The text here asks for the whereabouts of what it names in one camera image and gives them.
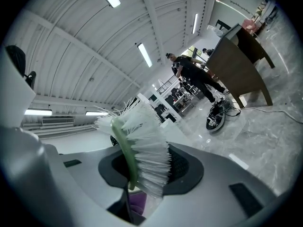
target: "ceiling beam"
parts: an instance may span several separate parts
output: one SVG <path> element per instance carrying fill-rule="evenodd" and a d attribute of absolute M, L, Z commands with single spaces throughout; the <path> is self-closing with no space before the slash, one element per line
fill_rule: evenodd
<path fill-rule="evenodd" d="M 202 21 L 202 29 L 206 29 L 209 24 L 214 9 L 214 1 L 215 0 L 206 0 L 204 19 Z"/>
<path fill-rule="evenodd" d="M 71 43 L 73 43 L 74 45 L 80 47 L 81 49 L 83 49 L 84 51 L 86 51 L 88 54 L 96 57 L 99 61 L 103 62 L 104 64 L 106 64 L 108 67 L 110 67 L 111 69 L 113 69 L 114 71 L 116 71 L 119 75 L 121 75 L 122 77 L 124 77 L 125 79 L 127 79 L 128 81 L 132 82 L 134 85 L 136 85 L 138 88 L 141 88 L 141 86 L 135 82 L 135 80 L 132 80 L 128 75 L 126 75 L 123 71 L 121 71 L 118 67 L 116 67 L 115 65 L 113 65 L 112 63 L 110 63 L 108 60 L 106 60 L 103 56 L 101 56 L 99 53 L 97 53 L 96 51 L 94 51 L 93 49 L 91 49 L 90 47 L 88 47 L 86 44 L 84 44 L 82 41 L 80 41 L 79 39 L 75 38 L 74 36 L 70 35 L 69 33 L 67 33 L 66 31 L 64 31 L 63 29 L 53 25 L 51 22 L 49 22 L 48 20 L 46 20 L 43 17 L 38 16 L 37 14 L 24 9 L 23 10 L 23 14 L 39 23 L 40 25 L 48 28 L 48 29 L 52 29 L 53 28 L 53 32 L 60 35 L 61 37 L 63 37 L 64 39 L 70 41 Z"/>
<path fill-rule="evenodd" d="M 42 96 L 36 95 L 33 104 L 49 104 L 49 105 L 64 105 L 64 106 L 72 106 L 72 107 L 100 107 L 105 109 L 110 109 L 112 105 L 110 104 L 101 104 L 95 102 L 87 102 L 66 98 L 58 98 L 52 96 Z"/>
<path fill-rule="evenodd" d="M 135 80 L 137 80 L 137 78 L 141 77 L 142 75 L 143 75 L 143 72 L 141 72 L 141 73 L 136 77 Z M 129 85 L 128 85 L 120 94 L 119 94 L 119 96 L 118 96 L 118 97 L 115 99 L 115 101 L 113 102 L 112 107 L 113 107 L 114 104 L 120 99 L 120 97 L 126 93 L 126 91 L 129 89 L 129 87 L 130 87 L 132 84 L 133 84 L 133 83 L 129 84 Z"/>
<path fill-rule="evenodd" d="M 148 14 L 151 18 L 151 24 L 156 35 L 156 40 L 160 51 L 161 63 L 163 66 L 165 66 L 164 47 L 163 47 L 162 35 L 160 32 L 156 9 L 152 0 L 144 0 L 144 3 L 147 8 Z"/>
<path fill-rule="evenodd" d="M 192 15 L 192 1 L 186 0 L 186 26 L 185 26 L 185 38 L 184 38 L 184 46 L 188 48 L 188 38 L 191 34 L 191 25 L 193 23 L 193 15 Z"/>

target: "green brush handle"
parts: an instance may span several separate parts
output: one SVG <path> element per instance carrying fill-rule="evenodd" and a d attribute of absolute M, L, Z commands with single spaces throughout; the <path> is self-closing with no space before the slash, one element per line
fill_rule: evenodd
<path fill-rule="evenodd" d="M 129 141 L 126 138 L 127 133 L 121 129 L 123 125 L 124 123 L 119 120 L 118 117 L 114 117 L 110 123 L 110 126 L 115 134 L 116 140 L 119 142 L 119 145 L 123 151 L 128 165 L 130 175 L 128 188 L 130 190 L 134 190 L 134 187 L 136 186 L 138 180 L 138 169 L 136 159 L 134 157 L 135 152 L 131 149 L 131 145 L 133 144 L 133 142 Z"/>

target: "marble floor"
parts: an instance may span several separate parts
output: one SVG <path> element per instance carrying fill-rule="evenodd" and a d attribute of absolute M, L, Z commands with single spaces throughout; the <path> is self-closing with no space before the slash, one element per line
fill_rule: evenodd
<path fill-rule="evenodd" d="M 303 121 L 303 52 L 302 44 L 287 17 L 278 12 L 258 38 L 269 54 L 275 68 L 262 59 L 256 65 L 271 95 L 273 106 L 267 106 L 260 92 L 243 95 L 249 107 L 268 111 L 285 110 Z M 206 129 L 206 117 L 211 103 L 197 100 L 196 107 L 184 112 L 179 128 L 193 142 L 193 147 L 229 157 L 234 154 L 247 164 L 248 171 L 257 176 L 276 195 L 289 189 L 302 164 L 303 124 L 284 113 L 265 113 L 245 109 L 237 117 L 227 116 L 217 132 Z M 228 114 L 235 115 L 236 110 Z M 144 216 L 149 217 L 160 199 L 148 197 Z"/>

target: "cable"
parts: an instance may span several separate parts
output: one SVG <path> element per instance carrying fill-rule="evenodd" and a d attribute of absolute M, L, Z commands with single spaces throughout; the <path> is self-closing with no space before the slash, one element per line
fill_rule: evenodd
<path fill-rule="evenodd" d="M 277 111 L 267 111 L 267 110 L 263 110 L 260 108 L 255 108 L 255 107 L 251 107 L 251 108 L 242 108 L 242 109 L 257 109 L 266 113 L 284 113 L 286 114 L 286 116 L 288 116 L 289 118 L 291 118 L 292 120 L 296 121 L 297 123 L 303 124 L 302 121 L 298 121 L 296 120 L 292 115 L 290 115 L 288 112 L 284 111 L 284 110 L 277 110 Z"/>
<path fill-rule="evenodd" d="M 209 126 L 212 126 L 212 124 L 215 125 L 215 126 L 218 125 L 218 124 L 217 124 L 217 117 L 221 117 L 221 118 L 222 118 L 222 114 L 227 115 L 226 112 L 227 112 L 229 109 L 233 108 L 233 107 L 231 107 L 231 105 L 229 104 L 229 107 L 228 107 L 228 108 L 226 108 L 226 109 L 224 109 L 223 111 L 217 113 L 217 115 L 213 115 L 211 112 L 212 112 L 212 110 L 217 106 L 217 102 L 218 102 L 218 100 L 219 100 L 219 97 L 218 97 L 218 96 L 216 96 L 216 97 L 217 97 L 216 104 L 209 110 L 209 115 L 208 115 L 208 117 L 207 117 L 207 118 L 210 120 L 209 123 L 208 123 Z M 223 105 L 226 101 L 227 101 L 227 98 L 225 97 L 225 99 L 222 100 L 221 104 Z M 240 114 L 240 112 L 237 113 L 237 115 L 231 115 L 231 117 L 238 116 L 239 114 Z"/>
<path fill-rule="evenodd" d="M 230 107 L 230 109 L 237 109 L 239 112 L 237 112 L 236 115 L 229 115 L 229 114 L 227 114 L 227 113 L 225 113 L 225 115 L 230 116 L 230 117 L 236 117 L 236 116 L 238 116 L 239 114 L 241 114 L 241 110 L 240 110 L 239 108 Z"/>

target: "red object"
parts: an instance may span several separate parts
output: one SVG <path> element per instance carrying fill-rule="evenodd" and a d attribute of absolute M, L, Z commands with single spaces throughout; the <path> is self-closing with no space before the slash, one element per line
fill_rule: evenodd
<path fill-rule="evenodd" d="M 255 22 L 252 19 L 245 19 L 241 26 L 249 33 L 255 33 L 258 30 Z"/>

